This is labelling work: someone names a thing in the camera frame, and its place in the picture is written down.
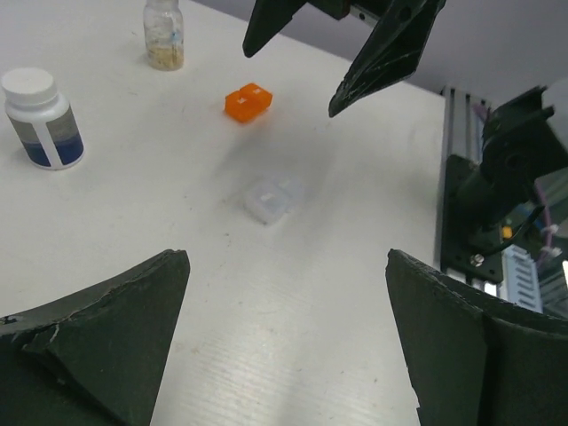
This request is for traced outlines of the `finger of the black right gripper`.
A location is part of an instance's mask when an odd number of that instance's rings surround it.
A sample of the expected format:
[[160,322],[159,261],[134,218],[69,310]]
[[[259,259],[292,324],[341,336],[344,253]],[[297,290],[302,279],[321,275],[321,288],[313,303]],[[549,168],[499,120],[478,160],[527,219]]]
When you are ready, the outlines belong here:
[[256,0],[242,43],[245,57],[258,53],[305,4],[305,0]]
[[375,92],[406,80],[418,68],[444,1],[366,1],[377,22],[328,105],[334,117]]

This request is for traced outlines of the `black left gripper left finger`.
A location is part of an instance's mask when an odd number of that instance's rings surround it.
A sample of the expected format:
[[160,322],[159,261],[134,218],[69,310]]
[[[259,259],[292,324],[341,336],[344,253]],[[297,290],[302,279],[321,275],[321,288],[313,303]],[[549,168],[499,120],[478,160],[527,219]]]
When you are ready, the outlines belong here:
[[148,425],[190,262],[168,249],[1,319],[3,425]]

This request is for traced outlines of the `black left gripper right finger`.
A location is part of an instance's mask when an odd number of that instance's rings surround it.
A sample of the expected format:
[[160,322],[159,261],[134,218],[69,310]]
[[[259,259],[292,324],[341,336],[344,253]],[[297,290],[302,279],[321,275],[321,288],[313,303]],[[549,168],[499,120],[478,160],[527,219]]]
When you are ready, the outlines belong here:
[[422,425],[565,425],[567,322],[454,280],[407,253],[386,282]]

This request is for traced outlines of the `orange pill organizer box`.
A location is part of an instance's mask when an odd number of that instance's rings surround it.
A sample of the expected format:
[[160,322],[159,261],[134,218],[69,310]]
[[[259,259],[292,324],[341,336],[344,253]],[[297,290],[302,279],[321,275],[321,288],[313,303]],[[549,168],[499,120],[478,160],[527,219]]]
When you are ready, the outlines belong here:
[[247,123],[263,114],[272,103],[272,94],[255,83],[242,86],[225,96],[224,112],[236,122]]

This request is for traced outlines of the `clear glass pill vial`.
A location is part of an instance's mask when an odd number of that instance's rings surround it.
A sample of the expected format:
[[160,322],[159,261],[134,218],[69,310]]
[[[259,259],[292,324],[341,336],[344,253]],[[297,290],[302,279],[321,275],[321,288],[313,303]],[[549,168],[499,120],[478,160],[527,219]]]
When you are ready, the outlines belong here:
[[150,67],[176,71],[184,65],[184,21],[178,0],[147,0],[143,11]]

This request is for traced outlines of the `clear pill organizer box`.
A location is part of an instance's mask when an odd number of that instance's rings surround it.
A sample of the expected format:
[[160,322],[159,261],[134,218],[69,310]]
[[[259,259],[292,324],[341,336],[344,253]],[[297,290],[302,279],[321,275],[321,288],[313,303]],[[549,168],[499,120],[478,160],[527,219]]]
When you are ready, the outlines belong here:
[[296,177],[261,177],[244,193],[243,207],[259,223],[273,225],[295,207],[303,192]]

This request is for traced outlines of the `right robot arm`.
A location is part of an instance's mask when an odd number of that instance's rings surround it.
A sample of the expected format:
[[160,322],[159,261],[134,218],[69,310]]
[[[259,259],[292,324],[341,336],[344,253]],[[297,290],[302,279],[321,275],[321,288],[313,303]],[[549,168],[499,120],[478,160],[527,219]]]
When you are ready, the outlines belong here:
[[[329,102],[328,114],[334,117],[416,71],[445,2],[314,1],[312,6],[335,20],[344,19],[354,8],[376,20]],[[443,223],[447,232],[472,238],[492,230],[517,205],[531,201],[535,208],[523,224],[528,227],[545,209],[535,181],[566,168],[567,149],[552,125],[556,108],[544,105],[544,92],[537,86],[485,116],[479,166],[446,191]]]

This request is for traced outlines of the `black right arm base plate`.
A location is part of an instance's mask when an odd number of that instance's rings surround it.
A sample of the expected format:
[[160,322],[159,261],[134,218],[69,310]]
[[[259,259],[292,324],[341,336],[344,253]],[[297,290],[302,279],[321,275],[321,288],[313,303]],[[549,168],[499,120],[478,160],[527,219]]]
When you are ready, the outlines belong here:
[[457,154],[446,159],[441,217],[440,269],[462,274],[467,281],[498,284],[503,280],[501,254],[489,250],[501,244],[491,227],[491,187],[479,167]]

